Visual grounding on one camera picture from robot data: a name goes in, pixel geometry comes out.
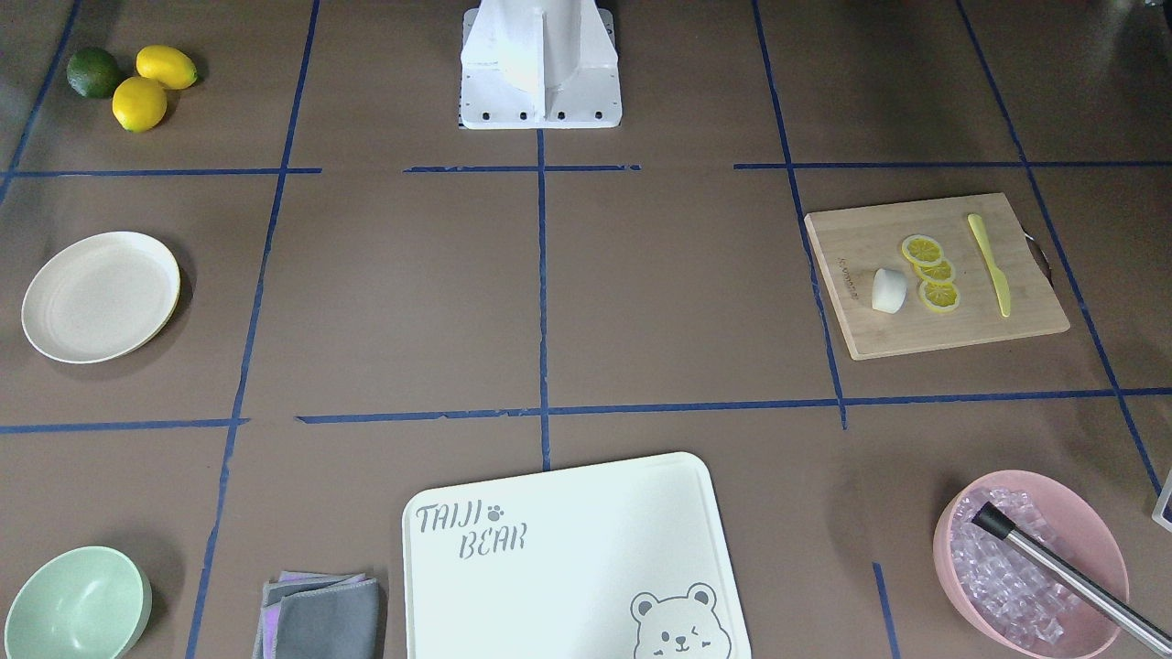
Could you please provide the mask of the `white tray with bear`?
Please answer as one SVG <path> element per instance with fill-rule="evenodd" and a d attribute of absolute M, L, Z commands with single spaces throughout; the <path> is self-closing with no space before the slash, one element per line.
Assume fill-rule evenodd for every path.
<path fill-rule="evenodd" d="M 690 453 L 416 492 L 410 658 L 749 658 L 709 469 Z"/>

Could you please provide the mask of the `lemon slice bottom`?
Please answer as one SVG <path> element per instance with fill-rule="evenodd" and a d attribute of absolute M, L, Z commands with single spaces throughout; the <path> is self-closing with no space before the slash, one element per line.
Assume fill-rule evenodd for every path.
<path fill-rule="evenodd" d="M 920 281 L 917 295 L 925 308 L 934 313 L 949 313 L 961 305 L 961 292 L 950 283 Z"/>

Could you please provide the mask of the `white cup rack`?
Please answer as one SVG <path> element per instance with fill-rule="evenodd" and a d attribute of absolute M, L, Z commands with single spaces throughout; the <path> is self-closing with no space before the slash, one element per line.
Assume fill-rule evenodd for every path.
<path fill-rule="evenodd" d="M 1171 521 L 1171 492 L 1172 492 L 1172 473 L 1168 471 L 1167 476 L 1161 483 L 1160 492 L 1156 496 L 1154 509 L 1151 512 L 1151 519 L 1154 521 L 1156 525 L 1172 531 Z"/>

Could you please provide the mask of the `yellow lemon near plate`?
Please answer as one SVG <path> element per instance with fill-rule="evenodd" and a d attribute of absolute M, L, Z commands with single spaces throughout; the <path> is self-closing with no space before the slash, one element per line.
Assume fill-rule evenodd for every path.
<path fill-rule="evenodd" d="M 168 111 L 166 91 L 150 79 L 125 79 L 113 93 L 113 116 L 129 133 L 159 125 Z"/>

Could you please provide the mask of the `lemon slice middle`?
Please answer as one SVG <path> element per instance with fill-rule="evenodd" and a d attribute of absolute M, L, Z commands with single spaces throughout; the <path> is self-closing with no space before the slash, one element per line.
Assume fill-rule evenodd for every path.
<path fill-rule="evenodd" d="M 921 281 L 934 286 L 950 286 L 954 283 L 956 271 L 949 258 L 941 258 L 931 265 L 913 265 L 914 274 Z"/>

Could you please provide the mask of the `metal black-tipped scoop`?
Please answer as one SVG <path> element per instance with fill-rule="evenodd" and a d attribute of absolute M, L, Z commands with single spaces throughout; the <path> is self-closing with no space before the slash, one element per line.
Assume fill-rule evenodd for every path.
<path fill-rule="evenodd" d="M 1160 655 L 1160 658 L 1171 655 L 1171 637 L 1167 632 L 1149 621 L 1146 617 L 1131 609 L 1108 589 L 1101 587 L 1097 580 L 1085 576 L 1078 568 L 1074 568 L 1067 558 L 1059 557 L 1049 546 L 1043 546 L 1033 535 L 1023 534 L 1006 512 L 1001 512 L 992 503 L 984 503 L 970 518 L 970 524 L 982 529 L 984 534 L 993 535 L 1035 566 L 1049 572 L 1052 579 L 1058 580 L 1063 587 L 1071 589 L 1077 597 L 1081 597 L 1081 600 L 1097 610 L 1109 621 L 1113 621 L 1117 627 L 1125 631 L 1136 641 L 1142 643 L 1156 655 Z"/>

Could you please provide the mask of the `lemon slice top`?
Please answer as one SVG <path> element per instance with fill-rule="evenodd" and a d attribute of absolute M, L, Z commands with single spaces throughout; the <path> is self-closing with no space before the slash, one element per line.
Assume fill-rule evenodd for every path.
<path fill-rule="evenodd" d="M 913 235 L 900 243 L 900 254 L 913 266 L 929 269 L 938 265 L 945 257 L 941 243 L 931 236 Z"/>

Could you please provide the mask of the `yellow plastic knife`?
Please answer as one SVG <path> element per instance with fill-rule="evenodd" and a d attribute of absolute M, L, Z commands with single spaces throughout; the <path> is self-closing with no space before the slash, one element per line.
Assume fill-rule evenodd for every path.
<path fill-rule="evenodd" d="M 984 219 L 979 213 L 968 213 L 967 224 L 970 225 L 972 238 L 977 243 L 977 249 L 984 261 L 984 269 L 992 277 L 993 294 L 996 297 L 999 313 L 1002 318 L 1011 317 L 1011 292 L 1004 271 L 999 266 L 995 254 L 993 254 L 992 237 L 989 237 Z"/>

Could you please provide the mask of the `green lime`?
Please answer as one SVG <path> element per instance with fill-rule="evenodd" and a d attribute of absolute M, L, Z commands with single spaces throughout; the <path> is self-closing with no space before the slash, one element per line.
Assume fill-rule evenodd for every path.
<path fill-rule="evenodd" d="M 84 98 L 109 98 L 125 76 L 109 50 L 88 47 L 71 54 L 66 79 L 71 90 Z"/>

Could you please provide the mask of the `yellow lemon far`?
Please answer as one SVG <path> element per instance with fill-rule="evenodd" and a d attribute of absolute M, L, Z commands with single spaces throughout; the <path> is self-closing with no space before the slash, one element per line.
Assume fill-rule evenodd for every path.
<path fill-rule="evenodd" d="M 142 79 L 154 80 L 172 91 L 191 88 L 200 80 L 200 72 L 192 57 L 184 50 L 159 43 L 138 50 L 135 67 Z"/>

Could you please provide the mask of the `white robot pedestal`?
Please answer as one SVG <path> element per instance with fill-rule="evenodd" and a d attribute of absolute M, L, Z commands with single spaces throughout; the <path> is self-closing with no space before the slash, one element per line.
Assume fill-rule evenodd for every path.
<path fill-rule="evenodd" d="M 463 16 L 459 125 L 604 129 L 624 118 L 611 11 L 594 1 L 482 1 Z"/>

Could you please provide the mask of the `lemon slice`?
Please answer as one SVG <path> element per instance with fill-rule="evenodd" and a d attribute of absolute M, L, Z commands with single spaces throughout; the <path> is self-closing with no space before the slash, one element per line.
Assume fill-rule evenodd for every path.
<path fill-rule="evenodd" d="M 950 286 L 954 283 L 956 271 L 949 258 L 941 258 L 931 265 L 913 265 L 914 274 L 921 281 L 934 286 Z"/>
<path fill-rule="evenodd" d="M 950 283 L 920 281 L 917 295 L 925 308 L 934 313 L 949 313 L 961 305 L 961 292 Z"/>
<path fill-rule="evenodd" d="M 900 254 L 913 266 L 929 269 L 938 265 L 945 257 L 941 243 L 931 236 L 913 235 L 900 243 Z"/>

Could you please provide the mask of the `cream round plate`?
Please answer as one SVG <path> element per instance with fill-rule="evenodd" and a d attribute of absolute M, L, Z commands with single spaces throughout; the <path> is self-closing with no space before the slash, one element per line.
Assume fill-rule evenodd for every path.
<path fill-rule="evenodd" d="M 170 249 L 141 232 L 109 231 L 71 243 L 38 270 L 21 324 L 33 349 L 55 362 L 109 362 L 158 335 L 179 295 Z"/>

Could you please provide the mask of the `wooden cutting board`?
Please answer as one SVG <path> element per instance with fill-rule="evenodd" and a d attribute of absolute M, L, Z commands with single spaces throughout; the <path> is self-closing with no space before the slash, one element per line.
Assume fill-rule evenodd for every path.
<path fill-rule="evenodd" d="M 858 362 L 1070 327 L 1004 193 L 812 212 L 805 226 Z"/>

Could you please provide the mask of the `pink bowl with ice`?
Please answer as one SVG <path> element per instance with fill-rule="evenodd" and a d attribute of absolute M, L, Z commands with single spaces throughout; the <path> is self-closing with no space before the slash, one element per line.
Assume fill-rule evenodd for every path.
<path fill-rule="evenodd" d="M 936 522 L 932 551 L 953 609 L 992 641 L 1021 658 L 1098 658 L 1120 629 L 1052 576 L 970 519 L 984 502 L 1049 546 L 1081 573 L 1127 600 L 1129 576 L 1101 515 L 1071 488 L 1031 471 L 979 477 L 958 492 Z"/>

